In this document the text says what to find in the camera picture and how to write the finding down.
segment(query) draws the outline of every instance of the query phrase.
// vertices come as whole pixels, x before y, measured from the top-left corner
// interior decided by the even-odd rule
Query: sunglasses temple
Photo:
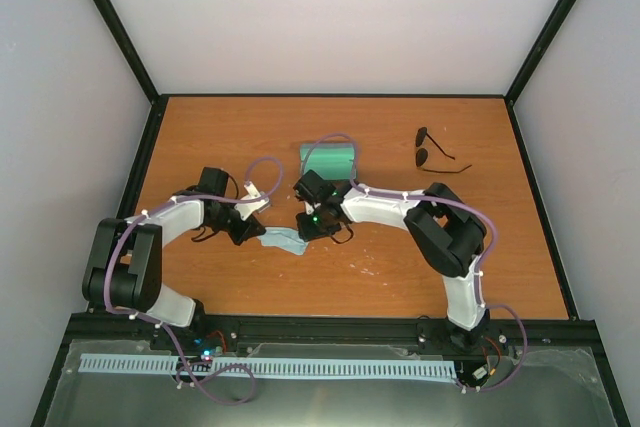
[[[443,149],[442,147],[440,147],[440,144],[438,144],[438,143],[435,141],[435,139],[434,139],[433,137],[431,137],[431,135],[429,135],[429,133],[427,133],[426,135],[427,135],[427,137],[429,138],[429,140],[431,140],[431,142],[433,142],[433,143],[434,143],[434,145],[438,148],[438,150],[444,154],[444,156],[445,156],[445,157],[448,157],[448,158],[449,158],[449,159],[451,159],[451,160],[456,160],[456,158],[455,158],[453,155],[449,155],[449,154],[447,154],[447,153],[444,151],[444,149]]]
[[[420,167],[420,169],[424,170],[425,172],[431,172],[433,174],[461,174],[462,172],[470,168],[472,165],[473,164],[469,164],[461,168],[460,170],[434,170],[434,169],[427,169],[425,167]]]

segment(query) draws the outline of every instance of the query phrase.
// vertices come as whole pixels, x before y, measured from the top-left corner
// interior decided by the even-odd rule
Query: sunglasses
[[[456,158],[453,155],[447,154],[444,151],[444,149],[440,147],[440,144],[438,144],[435,141],[435,139],[431,137],[431,135],[429,135],[429,131],[427,130],[426,127],[420,127],[418,129],[418,132],[416,133],[416,167],[417,168],[422,169],[425,172],[433,172],[436,174],[459,174],[467,170],[469,167],[471,167],[471,164],[467,165],[466,167],[463,167],[460,170],[434,170],[434,169],[427,169],[426,167],[423,167],[423,165],[427,162],[427,159],[429,158],[429,151],[425,147],[423,147],[427,139],[433,142],[433,145],[435,145],[445,157],[451,160],[456,160]]]

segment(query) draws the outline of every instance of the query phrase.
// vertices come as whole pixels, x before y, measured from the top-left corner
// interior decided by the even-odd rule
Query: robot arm
[[[177,197],[223,196],[228,174],[220,169],[205,168],[198,185],[176,193]],[[245,184],[246,199],[262,194],[252,183]],[[175,292],[162,283],[162,248],[192,229],[201,226],[213,231],[225,231],[234,244],[262,235],[264,227],[254,217],[269,206],[268,199],[235,207],[213,200],[181,199],[157,214],[148,217],[133,229],[113,272],[110,297],[113,305],[133,309],[177,327],[188,327],[202,304]],[[106,268],[116,242],[133,222],[128,219],[105,219],[98,225],[89,262],[82,283],[85,299],[101,304]]]
[[[369,189],[364,184],[359,187]],[[294,189],[308,206],[307,213],[296,217],[301,238],[332,236],[341,223],[374,222],[407,230],[427,263],[442,275],[448,320],[465,332],[484,329],[488,312],[478,298],[475,281],[475,265],[484,248],[484,225],[462,209],[403,198],[406,194],[423,195],[461,202],[446,185],[435,183],[428,190],[408,193],[371,189],[390,194],[382,197],[368,195],[349,184],[336,187],[314,171],[308,171]]]

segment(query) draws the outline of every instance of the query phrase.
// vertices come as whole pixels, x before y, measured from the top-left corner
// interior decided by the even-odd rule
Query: orange wooden surface
[[[428,166],[473,167],[459,175],[418,171],[414,137],[423,125],[457,158],[449,161],[431,146]],[[174,97],[138,211],[195,184],[204,166],[221,167],[241,183],[252,160],[273,155],[284,163],[285,177],[272,196],[272,207],[259,220],[265,226],[295,227],[295,214],[302,211],[291,188],[299,177],[299,145],[337,131],[359,143],[362,182],[398,190],[444,182],[494,220],[500,239],[485,264],[487,302],[508,303],[524,318],[567,317],[499,99]],[[252,176],[264,191],[275,179],[276,169],[268,163]],[[237,247],[224,233],[200,244],[184,235],[163,252],[164,281],[202,300],[209,313],[446,314],[441,278],[407,232],[372,224],[357,224],[354,230],[351,242],[314,241],[303,256],[262,247],[257,239]]]

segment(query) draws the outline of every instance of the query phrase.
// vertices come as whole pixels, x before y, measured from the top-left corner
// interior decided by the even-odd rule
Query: blue cloth
[[[307,242],[302,240],[298,231],[288,227],[267,227],[267,232],[258,237],[263,247],[280,247],[292,254],[302,255]]]

